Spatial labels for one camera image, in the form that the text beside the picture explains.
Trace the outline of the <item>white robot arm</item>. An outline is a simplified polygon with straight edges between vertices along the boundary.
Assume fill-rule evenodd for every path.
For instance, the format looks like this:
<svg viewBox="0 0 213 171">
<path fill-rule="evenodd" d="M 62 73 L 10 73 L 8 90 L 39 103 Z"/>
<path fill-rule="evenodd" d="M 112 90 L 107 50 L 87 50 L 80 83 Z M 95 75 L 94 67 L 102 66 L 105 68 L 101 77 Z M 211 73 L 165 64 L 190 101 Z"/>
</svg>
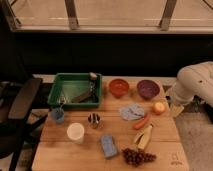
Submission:
<svg viewBox="0 0 213 171">
<path fill-rule="evenodd" d="M 175 105 L 187 105 L 195 96 L 213 107 L 213 62 L 188 65 L 179 70 L 177 80 L 170 90 Z"/>
</svg>

